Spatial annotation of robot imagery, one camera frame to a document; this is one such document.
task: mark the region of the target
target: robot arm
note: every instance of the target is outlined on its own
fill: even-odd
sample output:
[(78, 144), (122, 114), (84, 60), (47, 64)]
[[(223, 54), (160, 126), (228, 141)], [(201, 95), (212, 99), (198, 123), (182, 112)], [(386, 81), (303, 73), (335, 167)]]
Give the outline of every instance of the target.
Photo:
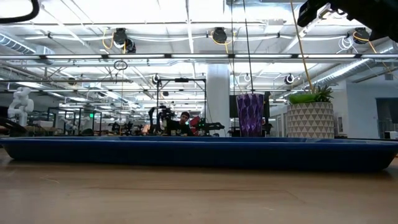
[(19, 117), (19, 125), (26, 126), (27, 124), (27, 113), (32, 112), (34, 109), (33, 100), (29, 99), (30, 88), (19, 87), (14, 93), (14, 99), (8, 107), (8, 118), (15, 121), (15, 115)]

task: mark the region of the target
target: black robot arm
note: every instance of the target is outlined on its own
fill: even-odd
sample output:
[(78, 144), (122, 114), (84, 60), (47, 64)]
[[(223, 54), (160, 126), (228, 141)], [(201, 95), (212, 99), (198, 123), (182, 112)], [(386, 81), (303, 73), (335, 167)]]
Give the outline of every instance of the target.
[(398, 1), (396, 0), (308, 0), (300, 8), (297, 24), (300, 27), (309, 25), (316, 17), (317, 11), (330, 3), (330, 9), (339, 9), (347, 13), (347, 19), (361, 22), (372, 29), (370, 41), (390, 37), (398, 42)]

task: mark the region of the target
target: man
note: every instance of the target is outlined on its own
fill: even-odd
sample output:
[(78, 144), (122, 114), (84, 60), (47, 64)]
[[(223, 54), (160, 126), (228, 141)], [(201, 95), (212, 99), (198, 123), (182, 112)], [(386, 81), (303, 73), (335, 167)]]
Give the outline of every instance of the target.
[(170, 123), (167, 124), (167, 133), (171, 136), (194, 136), (189, 125), (186, 124), (186, 122), (189, 120), (189, 117), (190, 114), (185, 111), (181, 114), (180, 121), (170, 121)]

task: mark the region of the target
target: faceted purple vase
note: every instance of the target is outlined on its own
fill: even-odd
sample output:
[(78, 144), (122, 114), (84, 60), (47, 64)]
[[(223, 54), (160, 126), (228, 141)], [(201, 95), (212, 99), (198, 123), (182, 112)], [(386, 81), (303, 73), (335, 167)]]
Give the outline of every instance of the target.
[(242, 137), (261, 137), (264, 95), (243, 94), (236, 97)]

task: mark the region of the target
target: succulent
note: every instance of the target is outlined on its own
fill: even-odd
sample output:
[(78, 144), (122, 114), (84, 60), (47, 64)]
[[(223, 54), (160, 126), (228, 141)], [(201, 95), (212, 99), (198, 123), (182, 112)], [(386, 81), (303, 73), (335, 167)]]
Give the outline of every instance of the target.
[(325, 85), (324, 87), (316, 86), (314, 93), (305, 92), (304, 94), (294, 94), (289, 96), (291, 104), (297, 103), (312, 103), (312, 102), (327, 102), (330, 103), (330, 99), (333, 90)]

